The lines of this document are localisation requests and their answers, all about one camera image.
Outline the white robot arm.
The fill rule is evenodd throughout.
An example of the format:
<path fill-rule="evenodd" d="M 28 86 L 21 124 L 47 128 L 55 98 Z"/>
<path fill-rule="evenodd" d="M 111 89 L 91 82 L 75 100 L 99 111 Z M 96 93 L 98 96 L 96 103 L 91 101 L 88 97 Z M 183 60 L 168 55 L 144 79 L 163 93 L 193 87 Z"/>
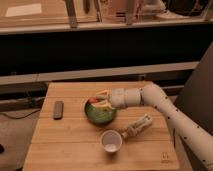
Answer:
<path fill-rule="evenodd" d="M 141 88 L 106 89 L 93 95 L 95 107 L 123 109 L 148 105 L 159 111 L 175 127 L 187 146 L 203 163 L 213 171 L 213 136 L 185 115 L 168 98 L 165 91 L 155 83 Z"/>

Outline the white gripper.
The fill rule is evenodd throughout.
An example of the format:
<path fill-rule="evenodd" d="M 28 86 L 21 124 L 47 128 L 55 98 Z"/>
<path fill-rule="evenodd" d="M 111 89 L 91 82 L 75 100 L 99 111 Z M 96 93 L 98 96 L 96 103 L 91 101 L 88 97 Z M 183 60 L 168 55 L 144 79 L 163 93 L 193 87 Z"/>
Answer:
<path fill-rule="evenodd" d="M 109 102 L 98 102 L 92 105 L 95 108 L 127 108 L 139 106 L 141 103 L 141 93 L 138 88 L 117 88 L 117 89 L 105 89 L 95 94 L 97 97 L 108 97 Z"/>

